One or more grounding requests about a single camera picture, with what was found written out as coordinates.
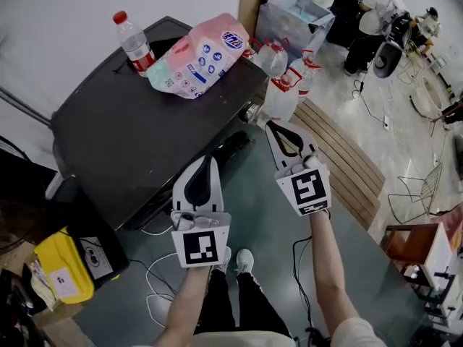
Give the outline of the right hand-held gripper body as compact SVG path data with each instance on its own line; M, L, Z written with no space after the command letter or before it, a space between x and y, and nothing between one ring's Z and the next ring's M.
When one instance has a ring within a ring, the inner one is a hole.
M281 171L277 169L274 178L298 216L305 216L331 207L329 174L317 152Z

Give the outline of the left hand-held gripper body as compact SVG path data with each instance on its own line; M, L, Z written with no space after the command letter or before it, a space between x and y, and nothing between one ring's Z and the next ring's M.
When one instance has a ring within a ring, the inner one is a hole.
M223 262L232 222L229 213L172 211L171 221L171 236L181 267Z

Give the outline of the black washing machine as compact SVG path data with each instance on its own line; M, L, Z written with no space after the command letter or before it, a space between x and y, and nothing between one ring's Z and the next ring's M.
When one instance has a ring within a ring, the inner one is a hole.
M154 90L126 61L115 50L51 119L57 155L115 230L145 226L180 173L220 143L266 81L240 59L204 95L186 100Z

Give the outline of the person's right forearm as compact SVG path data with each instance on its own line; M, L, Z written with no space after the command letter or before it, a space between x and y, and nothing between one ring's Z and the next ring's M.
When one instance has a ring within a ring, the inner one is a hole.
M317 301L330 335L345 320L358 317L345 289L344 267L328 213L310 215Z

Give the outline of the person's left forearm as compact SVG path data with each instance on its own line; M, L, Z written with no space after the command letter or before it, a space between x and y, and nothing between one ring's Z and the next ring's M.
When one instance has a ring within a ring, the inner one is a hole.
M191 267L171 303L166 326L153 347L189 347L199 320L210 267Z

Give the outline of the wooden slat platform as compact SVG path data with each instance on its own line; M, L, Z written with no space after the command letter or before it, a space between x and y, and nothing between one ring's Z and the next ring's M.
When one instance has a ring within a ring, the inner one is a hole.
M330 170L334 197L369 230L381 207L379 197L385 176L357 143L310 100L297 106L291 122L313 136Z

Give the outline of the person's right white shoe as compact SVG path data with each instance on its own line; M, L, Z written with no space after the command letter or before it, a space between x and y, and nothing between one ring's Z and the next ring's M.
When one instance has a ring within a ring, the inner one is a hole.
M236 271L238 274L251 274L254 265L254 257L252 255L252 252L249 249L239 250L236 256L236 264Z

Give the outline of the person's black trousers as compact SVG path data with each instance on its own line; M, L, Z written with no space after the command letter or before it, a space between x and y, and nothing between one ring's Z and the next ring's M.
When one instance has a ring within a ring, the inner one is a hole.
M235 324L226 274L212 270L195 334L266 331L290 337L291 334L251 273L237 276L239 324Z

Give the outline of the brown wooden chair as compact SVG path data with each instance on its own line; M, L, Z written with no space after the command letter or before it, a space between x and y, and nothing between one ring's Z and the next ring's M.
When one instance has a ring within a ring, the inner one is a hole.
M424 265L437 230L437 223L388 225L381 239L381 249L392 261Z

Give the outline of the pink detergent pouch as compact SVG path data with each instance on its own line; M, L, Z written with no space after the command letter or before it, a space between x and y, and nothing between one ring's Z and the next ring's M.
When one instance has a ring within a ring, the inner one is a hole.
M249 38L229 13L202 22L149 67L150 84L163 93L198 98L242 56Z

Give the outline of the round white basin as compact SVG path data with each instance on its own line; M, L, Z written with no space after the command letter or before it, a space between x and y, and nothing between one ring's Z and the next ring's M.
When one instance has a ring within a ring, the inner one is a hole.
M433 119L440 115L441 98L433 83L426 76L421 76L418 86L411 94L411 101L421 116Z

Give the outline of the black bin with yellow lid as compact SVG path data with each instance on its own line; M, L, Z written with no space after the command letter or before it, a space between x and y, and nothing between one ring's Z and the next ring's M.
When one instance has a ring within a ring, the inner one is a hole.
M54 232L34 252L54 295L65 304L93 298L129 266L114 229L104 222L74 176L57 173L45 198Z

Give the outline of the black cabinet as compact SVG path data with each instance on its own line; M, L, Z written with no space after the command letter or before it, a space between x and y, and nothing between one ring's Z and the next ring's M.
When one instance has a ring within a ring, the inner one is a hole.
M329 43L348 48L356 38L359 4L362 0L334 0L331 12L335 19L326 36Z

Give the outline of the white board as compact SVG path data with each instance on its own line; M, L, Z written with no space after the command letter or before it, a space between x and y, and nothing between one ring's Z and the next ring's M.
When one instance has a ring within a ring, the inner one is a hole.
M442 223L437 224L436 233L430 245L430 250L422 265L422 271L434 290L439 289L439 280L436 273L445 273L452 257L452 250L446 231Z

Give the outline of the pink cloth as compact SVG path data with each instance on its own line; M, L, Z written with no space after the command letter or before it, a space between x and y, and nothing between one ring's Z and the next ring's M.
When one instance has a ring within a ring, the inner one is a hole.
M452 251L460 248L463 239L463 202L451 210L438 212L432 223L442 223Z

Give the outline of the person's white flower print shirt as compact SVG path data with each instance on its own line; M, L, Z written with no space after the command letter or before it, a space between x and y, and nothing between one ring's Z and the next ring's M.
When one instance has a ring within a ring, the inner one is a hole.
M192 337L188 347L296 347L295 341L270 331L201 333ZM354 317L335 330L328 347L386 347L370 323Z

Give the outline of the clear water bottle red cap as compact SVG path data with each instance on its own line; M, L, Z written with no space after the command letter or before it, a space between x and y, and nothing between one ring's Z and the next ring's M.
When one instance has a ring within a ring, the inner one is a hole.
M141 77L147 77L147 70L155 64L156 58L144 31L129 20L125 11L115 13L113 22L116 36L129 62Z

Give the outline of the cardboard box with yellow sticker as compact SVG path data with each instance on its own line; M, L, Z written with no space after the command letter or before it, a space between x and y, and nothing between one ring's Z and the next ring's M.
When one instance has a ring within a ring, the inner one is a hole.
M33 322L50 340L52 347L95 347L92 340L73 320L83 310L80 304L58 304L33 316Z

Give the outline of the crumpled beige cloth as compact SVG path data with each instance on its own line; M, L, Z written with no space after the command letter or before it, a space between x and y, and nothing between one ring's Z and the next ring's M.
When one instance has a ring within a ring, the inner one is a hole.
M30 263L30 271L30 285L32 289L44 301L47 308L53 311L56 303L56 297L46 279L46 275L37 257Z

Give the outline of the grey metal stand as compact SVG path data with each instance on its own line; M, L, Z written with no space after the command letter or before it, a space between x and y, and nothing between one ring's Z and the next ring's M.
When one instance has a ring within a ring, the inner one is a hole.
M36 111L32 106L29 106L2 86L0 86L0 99L46 127L49 128L51 126L49 118Z

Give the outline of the black metal frame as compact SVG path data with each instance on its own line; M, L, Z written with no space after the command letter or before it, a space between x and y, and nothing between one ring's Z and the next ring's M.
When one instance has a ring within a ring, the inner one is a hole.
M448 272L435 273L435 288L418 265L405 267L401 274L411 285L418 299L424 302L430 321L442 327L450 327L463 307L463 291L459 288L457 275Z

